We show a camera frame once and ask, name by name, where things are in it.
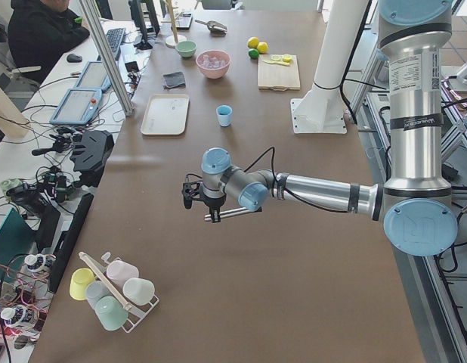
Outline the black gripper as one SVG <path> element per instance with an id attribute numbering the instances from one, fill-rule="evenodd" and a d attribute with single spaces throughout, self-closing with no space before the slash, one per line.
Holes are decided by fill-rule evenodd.
<path id="1" fill-rule="evenodd" d="M 225 194 L 221 192 L 208 192 L 207 187 L 204 186 L 202 181 L 184 182 L 181 193 L 186 209 L 191 209 L 194 201 L 203 202 L 209 208 L 212 223 L 219 223 L 221 221 L 220 213 L 221 207 L 226 201 Z"/>

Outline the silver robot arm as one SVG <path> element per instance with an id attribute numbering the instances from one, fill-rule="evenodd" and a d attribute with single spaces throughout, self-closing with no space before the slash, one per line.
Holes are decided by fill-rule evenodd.
<path id="1" fill-rule="evenodd" d="M 379 47 L 389 61 L 391 175 L 363 186 L 235 166 L 213 147 L 203 154 L 202 178 L 183 185 L 184 205 L 201 201 L 219 222 L 227 197 L 242 213 L 261 209 L 267 197 L 295 199 L 334 213 L 362 213 L 382 221 L 399 250 L 432 256 L 453 246 L 458 234 L 452 188 L 441 173 L 439 50 L 451 37 L 451 2 L 381 1 Z"/>

